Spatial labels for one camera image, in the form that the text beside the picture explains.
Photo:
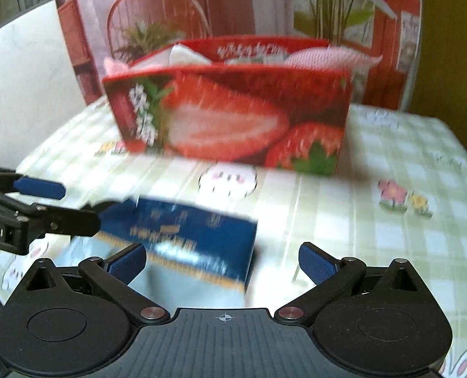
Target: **green and white checkered tablecloth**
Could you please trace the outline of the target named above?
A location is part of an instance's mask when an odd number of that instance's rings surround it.
[[[118,139],[109,105],[101,99],[30,154],[19,171],[64,183],[68,193],[57,204],[69,207],[143,195],[257,219],[261,258],[247,306],[273,311],[312,287],[302,272],[292,281],[304,241],[336,257],[356,256],[370,266],[387,266],[392,259],[405,257],[428,284],[453,328],[443,375],[467,376],[467,153],[441,121],[351,106],[333,177],[256,168],[254,192],[237,199],[199,189],[200,177],[214,165],[211,162],[94,155],[104,142]],[[405,212],[379,203],[381,180],[394,180],[408,190]],[[428,199],[432,217],[416,214],[409,200],[412,192]],[[52,259],[69,242],[63,236],[45,240],[44,254]],[[0,251],[3,302],[11,290],[3,275],[8,275],[14,261],[15,256]],[[22,261],[20,266],[30,262]]]

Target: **cardboard box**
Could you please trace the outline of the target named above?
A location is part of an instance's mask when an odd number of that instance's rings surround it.
[[[208,64],[164,66],[171,47],[103,80],[129,152],[331,175],[353,86],[347,71],[285,66],[326,41],[218,37],[181,44]],[[145,69],[150,64],[160,67]]]

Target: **silver bolt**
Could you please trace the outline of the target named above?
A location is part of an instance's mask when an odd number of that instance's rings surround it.
[[[166,315],[166,311],[160,307],[146,307],[141,310],[141,317],[146,319],[159,319]]]
[[[303,317],[303,310],[298,307],[284,307],[279,310],[279,315],[285,319],[299,319]]]

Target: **triangular cutout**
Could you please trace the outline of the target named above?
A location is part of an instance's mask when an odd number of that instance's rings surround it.
[[[46,269],[38,269],[33,279],[29,282],[27,291],[44,290],[46,288],[53,288],[55,285],[50,273]]]
[[[398,290],[417,291],[417,288],[405,269],[399,269],[391,287]]]

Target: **gold stripe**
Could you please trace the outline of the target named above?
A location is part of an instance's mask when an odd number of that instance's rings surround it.
[[[111,234],[108,234],[102,231],[97,233],[95,237],[98,237],[99,239],[103,241],[107,241],[108,243],[116,247],[125,248],[128,245],[132,244],[132,242],[129,242],[127,240],[121,239],[120,237],[116,237],[116,236],[113,236]],[[177,270],[179,272],[182,272],[183,274],[196,277],[200,280],[207,281],[211,284],[215,284],[215,285],[219,285],[219,286],[227,287],[227,288],[232,288],[234,290],[238,290],[242,292],[245,291],[244,284],[239,280],[232,280],[228,277],[218,276],[218,275],[206,272],[201,269],[195,269],[194,267],[187,266],[181,263],[177,263],[173,260],[164,259],[163,257],[150,253],[150,252],[148,252],[147,256],[150,261],[156,264],[168,267],[172,270]]]

